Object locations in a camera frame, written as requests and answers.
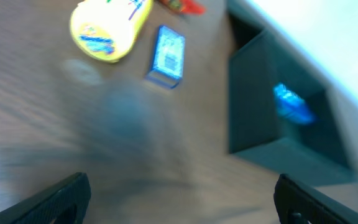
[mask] wood grain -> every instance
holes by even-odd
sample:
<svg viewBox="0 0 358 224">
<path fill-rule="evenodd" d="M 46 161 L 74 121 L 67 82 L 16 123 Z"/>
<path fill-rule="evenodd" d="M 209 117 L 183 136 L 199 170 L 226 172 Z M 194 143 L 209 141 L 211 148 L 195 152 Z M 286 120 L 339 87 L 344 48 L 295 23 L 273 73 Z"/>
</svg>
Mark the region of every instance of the wood grain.
<svg viewBox="0 0 358 224">
<path fill-rule="evenodd" d="M 70 39 L 77 1 L 0 0 L 0 211 L 83 171 L 85 223 L 278 222 L 278 175 L 226 154 L 232 37 L 224 1 L 201 2 L 201 17 L 156 3 L 133 51 L 110 65 Z M 186 36 L 172 91 L 142 81 L 160 24 Z"/>
</svg>

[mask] small blue box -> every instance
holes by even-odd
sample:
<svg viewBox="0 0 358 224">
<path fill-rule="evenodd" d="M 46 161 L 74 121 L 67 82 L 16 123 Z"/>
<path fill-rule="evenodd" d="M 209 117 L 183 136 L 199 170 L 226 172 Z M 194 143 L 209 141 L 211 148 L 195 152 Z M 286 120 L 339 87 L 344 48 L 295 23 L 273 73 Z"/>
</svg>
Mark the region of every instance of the small blue box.
<svg viewBox="0 0 358 224">
<path fill-rule="evenodd" d="M 185 37 L 167 26 L 158 29 L 154 59 L 146 79 L 175 88 L 183 78 Z"/>
</svg>

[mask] blue object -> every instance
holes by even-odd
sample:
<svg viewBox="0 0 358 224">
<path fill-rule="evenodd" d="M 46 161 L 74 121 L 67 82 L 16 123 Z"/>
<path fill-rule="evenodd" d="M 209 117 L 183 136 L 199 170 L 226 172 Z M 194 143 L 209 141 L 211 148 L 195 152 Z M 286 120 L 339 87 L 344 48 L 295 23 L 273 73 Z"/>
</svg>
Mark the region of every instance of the blue object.
<svg viewBox="0 0 358 224">
<path fill-rule="evenodd" d="M 153 63 L 146 79 L 175 88 L 183 78 L 184 59 L 185 38 L 167 26 L 160 26 Z"/>
<path fill-rule="evenodd" d="M 315 116 L 305 101 L 284 84 L 279 83 L 274 87 L 274 95 L 279 115 L 296 124 L 306 125 L 315 121 Z"/>
</svg>

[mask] blue label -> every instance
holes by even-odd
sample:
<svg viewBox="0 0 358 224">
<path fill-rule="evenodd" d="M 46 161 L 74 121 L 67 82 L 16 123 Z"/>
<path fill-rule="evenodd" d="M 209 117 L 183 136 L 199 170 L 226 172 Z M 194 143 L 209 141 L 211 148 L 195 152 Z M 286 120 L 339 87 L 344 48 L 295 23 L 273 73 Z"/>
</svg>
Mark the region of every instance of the blue label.
<svg viewBox="0 0 358 224">
<path fill-rule="evenodd" d="M 98 42 L 88 42 L 86 43 L 87 48 L 93 52 L 105 52 L 106 54 L 111 54 L 114 52 L 114 47 L 105 43 Z"/>
<path fill-rule="evenodd" d="M 90 37 L 88 35 L 81 35 L 80 39 L 84 40 L 84 41 L 93 41 L 93 42 L 112 44 L 112 39 L 106 39 L 106 38 L 102 38 L 102 37 Z"/>
</svg>

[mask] yellow bottle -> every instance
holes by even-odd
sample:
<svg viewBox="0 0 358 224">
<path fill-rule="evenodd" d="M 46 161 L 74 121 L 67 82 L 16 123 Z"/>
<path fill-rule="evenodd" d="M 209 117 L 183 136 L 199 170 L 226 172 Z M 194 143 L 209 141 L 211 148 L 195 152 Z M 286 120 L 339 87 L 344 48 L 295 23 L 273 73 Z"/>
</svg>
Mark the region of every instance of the yellow bottle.
<svg viewBox="0 0 358 224">
<path fill-rule="evenodd" d="M 117 62 L 132 49 L 153 0 L 85 0 L 71 14 L 74 42 L 89 56 Z"/>
</svg>

